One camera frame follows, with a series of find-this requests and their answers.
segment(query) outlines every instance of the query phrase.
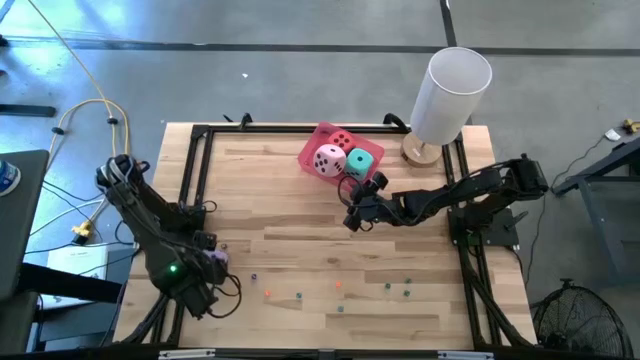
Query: concrete floor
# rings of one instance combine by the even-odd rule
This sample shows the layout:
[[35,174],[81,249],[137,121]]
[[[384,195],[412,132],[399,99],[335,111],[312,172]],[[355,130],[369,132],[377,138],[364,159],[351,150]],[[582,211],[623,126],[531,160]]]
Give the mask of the concrete floor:
[[[451,0],[463,46],[637,48],[640,5],[604,0]],[[445,46],[437,0],[140,0],[37,1],[65,37],[158,42]],[[52,34],[26,0],[0,23],[5,36]],[[131,118],[133,154],[154,164],[169,121],[380,122],[387,112],[408,121],[430,54],[180,52],[79,50],[107,97]],[[549,181],[607,129],[639,118],[637,57],[488,56],[494,80],[473,121],[489,126],[497,160],[526,152]],[[0,49],[0,102],[52,105],[60,111],[97,97],[73,58],[60,47]],[[74,193],[97,194],[93,172],[110,154],[100,104],[75,115],[47,179]],[[0,117],[0,151],[48,148],[57,119]],[[606,155],[605,142],[575,171]],[[518,224],[524,265],[541,202],[521,203],[530,215]],[[44,193],[36,224],[65,209]],[[69,216],[34,236],[29,249],[67,243]],[[119,216],[99,220],[106,241]],[[27,261],[44,263],[46,253]],[[590,284],[604,261],[577,193],[547,198],[527,292],[540,300],[561,277]],[[600,291],[623,319],[640,354],[640,289]]]

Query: teal dice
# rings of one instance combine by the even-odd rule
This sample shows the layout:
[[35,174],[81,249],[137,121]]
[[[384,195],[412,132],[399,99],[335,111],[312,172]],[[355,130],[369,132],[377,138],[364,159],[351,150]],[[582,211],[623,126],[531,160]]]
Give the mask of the teal dice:
[[373,156],[360,148],[355,148],[347,156],[344,173],[364,181],[371,166],[373,166]]

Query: red dice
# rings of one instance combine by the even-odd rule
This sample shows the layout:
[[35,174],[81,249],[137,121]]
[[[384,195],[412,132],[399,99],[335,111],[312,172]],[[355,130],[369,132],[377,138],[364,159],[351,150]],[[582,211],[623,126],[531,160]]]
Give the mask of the red dice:
[[347,154],[356,147],[351,134],[344,130],[336,131],[329,136],[329,144],[340,147]]

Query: pink dice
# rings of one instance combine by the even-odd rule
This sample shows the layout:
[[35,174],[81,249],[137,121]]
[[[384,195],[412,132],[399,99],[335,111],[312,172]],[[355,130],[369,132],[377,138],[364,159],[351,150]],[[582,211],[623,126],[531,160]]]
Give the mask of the pink dice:
[[332,144],[322,145],[313,155],[313,167],[318,174],[326,177],[334,177],[344,170],[347,163],[347,154],[338,146]]

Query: cable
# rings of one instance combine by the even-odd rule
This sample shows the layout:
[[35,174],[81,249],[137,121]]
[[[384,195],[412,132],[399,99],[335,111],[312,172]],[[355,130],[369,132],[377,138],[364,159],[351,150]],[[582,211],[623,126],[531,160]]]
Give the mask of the cable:
[[[549,187],[551,193],[555,194],[555,192],[553,191],[553,188],[556,185],[556,182],[558,181],[558,179],[569,172],[569,170],[571,169],[571,166],[573,166],[573,164],[577,163],[578,161],[585,159],[588,155],[589,152],[591,152],[591,150],[595,149],[598,147],[598,145],[600,145],[600,143],[602,142],[602,140],[604,140],[605,137],[601,136],[600,139],[598,139],[598,141],[596,141],[595,144],[593,144],[590,148],[587,149],[587,151],[584,152],[584,154],[576,159],[574,159],[573,161],[571,161],[571,163],[569,163],[569,166],[567,166],[567,168],[562,171],[561,173],[559,173],[558,175],[556,175],[556,177],[553,179],[553,181],[551,182],[551,186]],[[546,205],[547,205],[547,195],[545,194],[542,197],[542,210],[540,211],[540,216],[538,216],[538,223],[536,225],[536,235],[533,237],[533,241],[531,242],[531,250],[529,251],[529,265],[527,265],[527,274],[526,274],[526,278],[524,281],[524,286],[527,287],[527,285],[529,284],[529,279],[531,278],[531,267],[533,266],[533,255],[534,255],[534,251],[535,251],[535,246],[536,246],[536,242],[538,242],[538,238],[540,237],[540,225],[542,224],[542,217],[544,216],[544,211],[546,210]]]
[[[71,49],[71,46],[69,46],[69,44],[67,43],[67,41],[60,35],[60,33],[58,33],[58,31],[56,30],[56,28],[53,26],[53,24],[51,24],[51,22],[47,19],[47,17],[42,13],[42,11],[40,11],[40,9],[38,8],[38,6],[36,6],[36,4],[34,4],[34,2],[32,0],[27,0],[29,1],[29,4],[31,4],[31,6],[33,7],[33,9],[38,13],[38,15],[40,15],[40,17],[42,18],[42,20],[44,20],[45,23],[47,23],[47,25],[49,26],[49,28],[51,29],[51,31],[53,31],[54,34],[56,34],[56,37],[60,40],[60,42],[62,42],[62,44],[67,48],[67,50],[69,51],[69,53],[76,59],[76,61],[78,62],[78,64],[82,67],[82,70],[84,70],[84,72],[87,74],[87,77],[89,77],[89,80],[91,80],[91,83],[93,84],[93,86],[96,88],[96,90],[98,91],[98,93],[100,94],[100,98],[101,99],[89,99],[89,100],[85,100],[75,106],[73,106],[71,109],[67,110],[62,117],[60,118],[60,121],[58,123],[58,128],[60,128],[62,126],[62,123],[64,121],[64,119],[67,117],[67,115],[71,112],[73,112],[74,110],[76,110],[77,108],[79,108],[80,106],[84,105],[84,104],[88,104],[90,102],[102,102],[104,103],[104,106],[107,108],[107,113],[109,114],[109,118],[113,118],[113,112],[111,111],[111,108],[109,107],[109,105],[112,105],[113,107],[115,107],[116,109],[118,109],[120,111],[120,113],[122,114],[123,120],[125,122],[125,145],[124,145],[124,153],[128,154],[129,153],[129,121],[127,119],[127,115],[124,112],[124,110],[122,110],[122,108],[120,106],[118,106],[116,103],[114,103],[111,100],[108,100],[106,98],[106,96],[104,96],[104,93],[102,92],[102,89],[100,88],[100,85],[98,85],[98,82],[96,81],[96,79],[93,77],[93,75],[91,75],[91,72],[89,72],[89,69],[87,69],[87,67],[85,66],[85,64],[82,62],[82,60],[80,60],[80,57],[78,57],[78,55],[75,53],[75,51],[73,51],[73,49]],[[111,123],[111,135],[112,135],[112,139],[111,139],[111,146],[112,146],[112,150],[113,150],[113,156],[116,155],[116,135],[115,135],[115,123]],[[51,154],[51,157],[49,159],[49,163],[47,164],[47,169],[49,169],[49,167],[51,166],[51,162],[53,161],[53,147],[56,143],[56,138],[57,138],[57,133],[54,133],[53,135],[53,139],[51,140],[51,146],[49,148],[49,153]]]
[[120,220],[120,222],[118,223],[118,225],[116,225],[116,231],[115,231],[115,237],[116,237],[116,242],[119,242],[120,244],[123,245],[133,245],[135,244],[135,242],[126,242],[126,241],[122,241],[120,240],[120,236],[118,236],[118,231],[120,230],[120,226],[124,223],[124,220]]
[[58,39],[60,39],[62,44],[64,44],[64,46],[67,48],[67,50],[69,50],[71,55],[73,55],[73,57],[76,59],[76,61],[78,61],[78,64],[80,64],[80,66],[82,67],[84,72],[87,74],[87,76],[89,77],[89,80],[91,80],[91,82],[93,83],[93,86],[96,88],[96,90],[98,90],[98,93],[100,93],[100,97],[104,101],[104,105],[107,107],[107,112],[109,113],[109,117],[113,117],[113,114],[111,113],[111,108],[109,108],[109,105],[107,104],[107,98],[104,96],[104,93],[102,93],[102,89],[100,88],[100,85],[98,85],[98,83],[96,82],[96,79],[93,78],[93,75],[91,75],[91,73],[89,72],[87,67],[84,65],[82,60],[80,60],[78,55],[76,55],[75,51],[73,51],[71,49],[71,46],[69,46],[69,44],[64,40],[64,38],[58,33],[58,31],[49,22],[47,17],[44,16],[42,11],[40,11],[40,9],[36,6],[36,4],[34,4],[33,1],[31,1],[31,0],[27,0],[27,1],[29,1],[29,4],[31,4],[31,6],[33,6],[33,8],[38,12],[38,14],[42,18],[42,20],[44,20],[44,22],[46,22],[47,25],[49,25],[49,28],[51,29],[51,31],[53,31],[56,34],[56,36],[58,37]]
[[522,268],[522,259],[520,259],[520,255],[518,254],[518,252],[516,250],[513,249],[513,247],[511,246],[505,246],[505,248],[509,251],[511,251],[513,253],[513,255],[516,256],[516,259],[518,259],[518,264],[520,265],[520,273],[524,274],[524,270]]
[[42,230],[45,227],[53,224],[53,222],[55,222],[56,220],[60,219],[61,217],[67,215],[70,212],[76,211],[76,209],[81,209],[83,207],[87,207],[87,206],[91,206],[91,205],[95,205],[95,204],[100,204],[100,203],[101,203],[101,200],[94,200],[94,201],[90,201],[90,202],[87,202],[87,203],[84,203],[84,204],[77,205],[75,208],[67,209],[67,210],[61,212],[60,214],[54,216],[51,220],[48,220],[46,223],[44,223],[44,225],[42,225],[39,228],[37,228],[36,230],[32,231],[31,234],[29,234],[29,236],[35,235],[40,230]]
[[94,268],[91,268],[91,269],[89,269],[89,270],[87,270],[87,271],[83,271],[83,272],[78,273],[78,274],[76,274],[76,275],[84,275],[84,274],[86,274],[86,273],[90,273],[90,272],[92,272],[93,270],[100,269],[100,268],[102,268],[102,267],[109,266],[109,265],[111,265],[111,264],[115,264],[115,263],[120,262],[120,261],[122,261],[122,260],[124,260],[124,259],[127,259],[127,258],[132,258],[134,255],[135,255],[135,253],[133,253],[133,254],[131,254],[131,255],[127,255],[127,256],[125,256],[125,257],[121,257],[121,258],[119,258],[119,259],[117,259],[117,260],[109,261],[108,263],[106,263],[106,264],[104,264],[104,265],[96,266],[96,267],[94,267]]
[[[103,99],[88,99],[85,100],[79,104],[74,105],[73,107],[71,107],[69,110],[67,110],[62,117],[60,117],[60,120],[58,121],[58,128],[62,128],[62,124],[64,122],[64,119],[67,118],[67,116],[71,113],[73,113],[76,109],[78,109],[79,107],[85,105],[85,104],[89,104],[89,103],[94,103],[94,102],[104,102],[105,104],[111,104],[113,105],[113,107],[115,107],[120,114],[122,115],[122,119],[124,120],[124,125],[125,125],[125,140],[124,140],[124,153],[128,154],[131,150],[131,146],[129,144],[129,118],[127,117],[127,113],[124,112],[124,110],[122,109],[122,107],[120,107],[118,104],[116,104],[115,102],[111,101],[111,100],[103,100]],[[112,152],[112,156],[116,156],[116,134],[115,134],[115,124],[110,124],[111,125],[111,152]],[[57,139],[58,134],[54,133],[53,138],[51,139],[51,145],[49,146],[49,153],[50,158],[49,158],[49,163],[47,164],[47,170],[49,169],[49,167],[51,166],[51,163],[53,162],[53,158],[55,157],[55,153],[53,152],[53,148],[55,146],[56,143],[56,139]]]
[[556,182],[558,181],[558,179],[560,178],[560,176],[562,176],[562,175],[564,175],[564,174],[568,173],[568,172],[569,172],[569,170],[571,169],[571,167],[573,166],[573,164],[577,163],[578,161],[580,161],[580,160],[582,160],[582,159],[585,159],[585,158],[587,157],[587,155],[589,155],[589,152],[591,152],[591,150],[593,150],[593,149],[597,148],[597,147],[598,147],[598,145],[600,145],[600,143],[601,143],[601,142],[602,142],[602,140],[604,140],[604,139],[605,139],[605,137],[604,137],[604,136],[601,136],[601,137],[600,137],[600,139],[599,139],[599,140],[598,140],[598,141],[597,141],[593,146],[591,146],[590,148],[588,148],[588,149],[587,149],[587,151],[585,151],[585,152],[584,152],[584,154],[583,154],[582,156],[580,156],[579,158],[574,159],[574,160],[569,164],[569,166],[567,166],[567,168],[566,168],[563,172],[561,172],[561,173],[559,173],[558,175],[556,175],[556,177],[553,179],[553,182],[551,183],[551,187],[550,187],[551,192],[552,192],[553,194],[555,194],[555,192],[553,192],[553,187],[555,186],[555,184],[556,184]]
[[236,306],[233,307],[233,309],[231,309],[229,312],[223,315],[216,315],[213,313],[213,311],[211,311],[211,309],[207,309],[207,314],[209,314],[209,316],[211,316],[212,318],[224,319],[227,316],[233,314],[236,310],[238,310],[238,308],[240,307],[240,303],[242,303],[242,285],[240,284],[240,279],[238,279],[238,277],[235,275],[229,274],[228,272],[227,272],[227,277],[236,286],[236,289],[238,289],[238,295],[237,295],[238,302],[236,303]]
[[120,292],[118,293],[118,299],[116,300],[116,309],[113,312],[113,317],[111,317],[111,322],[109,322],[109,327],[107,328],[107,331],[104,332],[104,336],[102,337],[102,340],[100,341],[100,345],[98,345],[98,347],[103,347],[104,342],[107,341],[109,332],[111,332],[111,327],[113,326],[113,323],[116,321],[116,317],[118,316],[118,304],[122,302],[122,298],[124,297],[124,289],[126,287],[127,287],[127,282],[125,281],[124,284],[122,284],[122,286],[120,287]]
[[51,186],[52,188],[55,188],[55,189],[57,189],[57,190],[59,190],[59,191],[62,191],[62,192],[63,192],[63,193],[65,193],[67,196],[70,196],[70,197],[72,197],[72,198],[74,198],[74,199],[76,199],[76,200],[78,200],[78,201],[89,202],[89,201],[93,201],[93,200],[95,200],[95,199],[99,198],[100,196],[102,196],[102,193],[100,193],[100,194],[98,194],[98,195],[96,195],[96,196],[92,197],[91,199],[83,199],[83,198],[81,198],[81,197],[78,197],[78,196],[73,195],[72,193],[68,192],[67,190],[65,190],[65,189],[63,189],[63,188],[61,188],[61,187],[59,187],[58,185],[55,185],[55,184],[52,184],[52,183],[48,182],[47,180],[44,180],[44,183],[45,183],[45,184],[47,184],[47,185],[49,185],[49,186]]
[[43,185],[43,186],[42,186],[42,188],[43,188],[43,189],[45,189],[45,190],[47,190],[48,192],[52,193],[53,195],[57,196],[60,200],[62,200],[62,201],[64,201],[64,202],[66,202],[66,203],[67,203],[69,206],[71,206],[74,210],[76,210],[76,211],[77,211],[77,212],[79,212],[82,216],[84,216],[84,217],[85,217],[85,219],[87,219],[87,220],[91,223],[91,226],[93,227],[93,229],[95,230],[95,232],[98,234],[98,237],[100,238],[100,241],[101,241],[101,242],[104,242],[104,238],[102,237],[102,234],[100,234],[100,231],[96,228],[96,226],[95,226],[95,224],[93,223],[93,221],[92,221],[92,220],[91,220],[87,215],[85,215],[82,211],[80,211],[80,209],[79,209],[77,206],[73,205],[71,202],[69,202],[69,200],[65,199],[65,198],[64,198],[64,197],[62,197],[60,194],[58,194],[57,192],[55,192],[55,191],[53,191],[53,190],[49,189],[48,187],[46,187],[46,186],[44,186],[44,185]]
[[91,214],[91,216],[89,216],[89,220],[91,221],[95,221],[96,218],[98,217],[98,215],[100,215],[100,213],[107,208],[107,206],[109,206],[109,202],[105,201],[105,198],[102,198],[102,200],[100,201],[100,205],[93,211],[93,213]]
[[100,247],[100,246],[109,246],[109,245],[115,245],[115,244],[121,244],[119,242],[110,242],[110,243],[98,243],[98,244],[89,244],[89,245],[77,245],[74,243],[69,243],[69,244],[65,244],[65,245],[61,245],[58,247],[54,247],[51,249],[45,249],[45,250],[34,250],[34,251],[28,251],[26,253],[24,253],[25,255],[27,254],[37,254],[37,253],[41,253],[41,252],[47,252],[47,251],[53,251],[53,250],[58,250],[58,249],[62,249],[62,248],[66,248],[68,246],[77,246],[77,247]]

